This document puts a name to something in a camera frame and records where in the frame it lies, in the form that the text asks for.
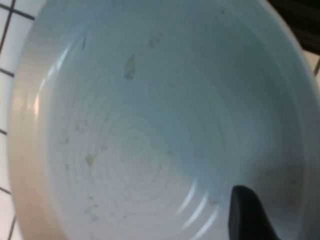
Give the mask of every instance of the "black object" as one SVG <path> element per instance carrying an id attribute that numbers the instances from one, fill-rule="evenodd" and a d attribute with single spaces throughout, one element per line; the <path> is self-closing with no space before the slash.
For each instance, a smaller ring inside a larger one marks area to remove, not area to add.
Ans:
<path id="1" fill-rule="evenodd" d="M 232 189 L 230 240 L 279 240 L 256 193 L 246 186 Z"/>
<path id="2" fill-rule="evenodd" d="M 301 46 L 320 55 L 320 1 L 269 0 L 290 26 Z"/>

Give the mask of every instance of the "bowl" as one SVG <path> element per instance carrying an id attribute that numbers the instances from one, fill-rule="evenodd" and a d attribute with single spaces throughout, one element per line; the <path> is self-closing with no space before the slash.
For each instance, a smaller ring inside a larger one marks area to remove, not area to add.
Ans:
<path id="1" fill-rule="evenodd" d="M 228 239 L 231 189 L 320 231 L 318 91 L 264 0 L 49 1 L 12 94 L 26 240 Z"/>

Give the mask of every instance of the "tile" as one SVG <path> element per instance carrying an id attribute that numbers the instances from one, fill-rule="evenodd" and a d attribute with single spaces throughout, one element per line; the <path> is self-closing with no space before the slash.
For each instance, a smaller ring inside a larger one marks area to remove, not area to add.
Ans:
<path id="1" fill-rule="evenodd" d="M 23 240 L 23 237 L 20 232 L 19 224 L 15 221 L 14 229 L 12 232 L 11 240 Z"/>
<path id="2" fill-rule="evenodd" d="M 310 68 L 312 71 L 315 69 L 315 66 L 317 65 L 317 62 L 319 60 L 319 56 L 308 51 L 304 51 L 304 55 L 306 57 L 307 62 L 309 63 Z"/>
<path id="3" fill-rule="evenodd" d="M 16 0 L 14 8 L 35 17 L 45 3 L 46 0 Z"/>
<path id="4" fill-rule="evenodd" d="M 0 4 L 6 5 L 8 7 L 11 6 L 12 0 L 0 0 Z"/>
<path id="5" fill-rule="evenodd" d="M 12 14 L 0 55 L 0 68 L 12 73 L 16 71 L 21 51 L 32 24 L 32 20 L 15 13 Z"/>
<path id="6" fill-rule="evenodd" d="M 4 32 L 5 25 L 7 22 L 9 11 L 0 8 L 0 39 L 2 38 L 2 33 Z"/>
<path id="7" fill-rule="evenodd" d="M 7 162 L 7 136 L 0 134 L 0 187 L 10 191 L 8 162 Z"/>
<path id="8" fill-rule="evenodd" d="M 8 112 L 14 79 L 0 72 L 0 129 L 8 130 Z"/>
<path id="9" fill-rule="evenodd" d="M 8 239 L 12 221 L 15 217 L 11 196 L 0 191 L 0 239 Z"/>

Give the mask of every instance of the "concentric rings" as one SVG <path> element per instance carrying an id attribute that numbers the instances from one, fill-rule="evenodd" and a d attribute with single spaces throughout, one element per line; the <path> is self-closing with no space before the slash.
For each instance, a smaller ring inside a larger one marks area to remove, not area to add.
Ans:
<path id="1" fill-rule="evenodd" d="M 61 218 L 97 239 L 195 240 L 220 229 L 239 169 L 222 98 L 193 63 L 160 46 L 162 34 L 152 47 L 145 39 L 126 48 L 100 28 L 110 47 L 97 49 L 101 36 L 87 32 L 57 78 L 49 164 Z"/>

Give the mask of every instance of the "tiled wall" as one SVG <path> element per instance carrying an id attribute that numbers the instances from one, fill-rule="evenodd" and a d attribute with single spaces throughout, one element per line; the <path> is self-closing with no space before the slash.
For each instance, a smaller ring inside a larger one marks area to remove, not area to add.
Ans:
<path id="1" fill-rule="evenodd" d="M 21 240 L 7 172 L 6 137 L 10 94 L 26 36 L 46 0 L 0 0 L 0 240 Z M 305 52 L 316 73 L 320 57 Z M 317 82 L 320 86 L 320 73 Z"/>

